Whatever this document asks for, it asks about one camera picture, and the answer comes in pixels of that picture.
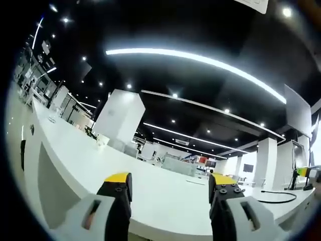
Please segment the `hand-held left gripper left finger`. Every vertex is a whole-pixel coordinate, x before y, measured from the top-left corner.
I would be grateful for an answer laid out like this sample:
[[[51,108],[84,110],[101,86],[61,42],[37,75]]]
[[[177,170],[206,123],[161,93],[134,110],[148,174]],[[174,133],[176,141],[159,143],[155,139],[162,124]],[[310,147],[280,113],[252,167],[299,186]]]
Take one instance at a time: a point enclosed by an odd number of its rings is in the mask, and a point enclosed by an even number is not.
[[[128,240],[132,175],[107,177],[96,194],[78,201],[65,220],[51,231],[55,240]]]

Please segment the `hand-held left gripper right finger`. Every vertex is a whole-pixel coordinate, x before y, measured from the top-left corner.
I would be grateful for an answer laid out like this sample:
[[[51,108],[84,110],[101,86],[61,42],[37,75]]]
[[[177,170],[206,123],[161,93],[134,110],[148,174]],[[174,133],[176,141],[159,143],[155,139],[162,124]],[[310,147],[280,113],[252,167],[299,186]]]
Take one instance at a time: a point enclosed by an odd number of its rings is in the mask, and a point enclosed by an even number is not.
[[[209,217],[213,240],[283,240],[284,231],[271,211],[245,196],[230,177],[209,177]]]

